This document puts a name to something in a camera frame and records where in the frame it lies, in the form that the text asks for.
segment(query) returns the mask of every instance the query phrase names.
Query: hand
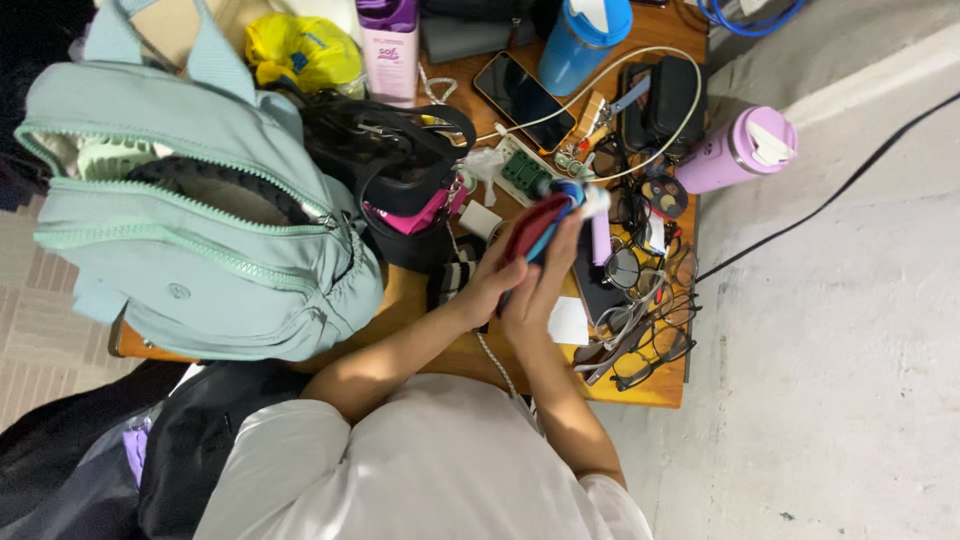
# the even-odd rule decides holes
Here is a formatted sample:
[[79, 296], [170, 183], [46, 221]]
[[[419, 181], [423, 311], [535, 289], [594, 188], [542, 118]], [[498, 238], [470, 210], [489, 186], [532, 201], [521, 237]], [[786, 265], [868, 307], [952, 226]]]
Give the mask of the hand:
[[526, 277], [510, 293], [510, 300], [501, 317], [504, 333], [514, 349], [552, 343], [546, 325], [553, 306], [560, 298], [560, 289], [570, 266], [577, 258], [577, 241], [583, 219], [579, 210], [561, 222], [546, 252], [546, 264], [531, 264]]
[[507, 249], [508, 238], [510, 238], [510, 231], [506, 231], [493, 243], [484, 254], [477, 271], [474, 272], [464, 290], [446, 303], [463, 320], [464, 331], [487, 324], [500, 301], [500, 296], [520, 284], [527, 275], [527, 262], [523, 257], [516, 258], [500, 271], [496, 271], [496, 264], [503, 255], [503, 251]]

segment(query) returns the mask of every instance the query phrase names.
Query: black cable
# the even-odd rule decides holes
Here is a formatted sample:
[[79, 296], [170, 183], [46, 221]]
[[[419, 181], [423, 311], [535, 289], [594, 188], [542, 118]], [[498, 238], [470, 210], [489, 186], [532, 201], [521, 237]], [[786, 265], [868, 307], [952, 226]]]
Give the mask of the black cable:
[[923, 120], [925, 120], [930, 114], [933, 114], [933, 113], [936, 112], [937, 110], [940, 110], [940, 109], [946, 107], [947, 105], [953, 103], [953, 102], [956, 101], [957, 99], [960, 99], [960, 94], [956, 94], [955, 96], [947, 99], [945, 102], [941, 103], [940, 105], [934, 107], [933, 109], [928, 110], [927, 112], [924, 112], [924, 113], [921, 114], [920, 116], [917, 116], [917, 117], [914, 118], [913, 120], [910, 120], [909, 122], [907, 122], [906, 125], [904, 125], [904, 126], [903, 126], [902, 128], [900, 128], [900, 129], [898, 129], [896, 133], [894, 133], [893, 135], [891, 135], [891, 137], [888, 138], [887, 141], [884, 142], [882, 146], [880, 146], [878, 149], [876, 149], [876, 151], [875, 151], [872, 155], [870, 155], [870, 157], [869, 157], [862, 165], [860, 165], [860, 168], [856, 169], [856, 172], [853, 173], [853, 176], [851, 176], [846, 182], [844, 182], [844, 184], [840, 186], [840, 189], [837, 189], [837, 190], [836, 190], [836, 193], [834, 193], [833, 195], [830, 195], [830, 198], [827, 199], [827, 201], [826, 201], [825, 203], [823, 203], [822, 205], [820, 205], [820, 207], [819, 207], [818, 209], [813, 210], [813, 213], [811, 213], [810, 215], [808, 215], [808, 216], [805, 217], [804, 219], [801, 219], [801, 220], [798, 221], [797, 223], [794, 223], [793, 225], [787, 227], [786, 229], [777, 231], [776, 233], [773, 233], [773, 234], [767, 236], [766, 238], [763, 238], [762, 240], [760, 240], [760, 241], [757, 242], [756, 244], [750, 246], [749, 248], [743, 250], [742, 252], [734, 255], [734, 256], [731, 257], [731, 258], [728, 258], [727, 260], [724, 260], [724, 261], [721, 262], [720, 264], [717, 264], [716, 266], [714, 266], [713, 268], [711, 268], [708, 272], [706, 272], [706, 274], [703, 274], [703, 275], [699, 276], [699, 277], [697, 278], [697, 283], [705, 280], [706, 278], [709, 278], [709, 277], [712, 276], [713, 274], [716, 274], [716, 273], [719, 272], [720, 270], [723, 270], [724, 268], [730, 266], [731, 264], [737, 262], [738, 260], [741, 260], [741, 259], [744, 258], [746, 255], [750, 254], [753, 250], [755, 250], [756, 248], [758, 248], [758, 247], [766, 244], [767, 242], [773, 240], [774, 238], [777, 238], [778, 236], [780, 236], [780, 235], [782, 235], [782, 234], [789, 233], [790, 231], [793, 231], [793, 230], [796, 229], [797, 227], [800, 227], [800, 226], [801, 226], [803, 223], [805, 223], [808, 219], [810, 219], [811, 217], [813, 217], [813, 216], [817, 215], [818, 213], [820, 213], [821, 210], [825, 209], [830, 203], [832, 203], [833, 201], [835, 201], [835, 200], [837, 199], [837, 197], [839, 197], [840, 195], [843, 195], [843, 192], [844, 192], [844, 191], [846, 191], [851, 185], [853, 185], [854, 182], [856, 182], [861, 176], [863, 176], [863, 173], [867, 172], [867, 171], [870, 169], [870, 167], [874, 166], [874, 163], [876, 163], [880, 158], [882, 158], [883, 155], [887, 153], [887, 150], [890, 150], [890, 147], [892, 147], [898, 140], [900, 140], [900, 138], [901, 138], [902, 136], [904, 136], [904, 135], [905, 135], [908, 131], [910, 131], [914, 126], [916, 126], [917, 124], [919, 124], [920, 122], [922, 122]]

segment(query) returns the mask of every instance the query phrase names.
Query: mint green backpack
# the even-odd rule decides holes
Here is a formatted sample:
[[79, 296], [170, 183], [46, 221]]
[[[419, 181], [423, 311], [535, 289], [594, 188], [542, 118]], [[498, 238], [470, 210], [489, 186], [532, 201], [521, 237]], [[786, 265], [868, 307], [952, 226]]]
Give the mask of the mint green backpack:
[[[30, 89], [16, 137], [54, 173], [35, 239], [80, 267], [79, 311], [110, 322], [125, 307], [159, 347], [310, 358], [370, 322], [382, 300], [353, 197], [303, 149], [293, 104], [254, 88], [204, 0], [194, 0], [191, 81], [145, 65], [130, 16], [153, 1], [106, 0], [84, 61], [52, 65]], [[127, 180], [171, 157], [269, 193], [203, 178]], [[304, 220], [265, 208], [270, 193]]]

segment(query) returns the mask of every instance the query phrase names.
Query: white charger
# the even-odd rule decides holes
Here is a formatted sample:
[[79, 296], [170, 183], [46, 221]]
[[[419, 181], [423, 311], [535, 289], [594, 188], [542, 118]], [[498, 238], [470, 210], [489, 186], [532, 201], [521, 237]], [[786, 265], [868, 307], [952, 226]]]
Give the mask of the white charger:
[[460, 207], [460, 214], [460, 226], [488, 242], [497, 226], [503, 223], [503, 218], [476, 201], [470, 201], [466, 209]]

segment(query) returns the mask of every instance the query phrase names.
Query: lavender tumbler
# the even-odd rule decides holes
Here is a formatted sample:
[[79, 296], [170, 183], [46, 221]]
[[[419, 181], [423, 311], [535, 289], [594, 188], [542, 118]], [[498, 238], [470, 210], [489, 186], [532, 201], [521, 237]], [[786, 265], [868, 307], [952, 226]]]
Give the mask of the lavender tumbler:
[[769, 107], [751, 107], [732, 123], [715, 131], [680, 160], [674, 176], [688, 193], [705, 193], [758, 176], [780, 172], [793, 159], [775, 164], [756, 159], [756, 142], [747, 131], [753, 122], [795, 152], [797, 131], [782, 114]]

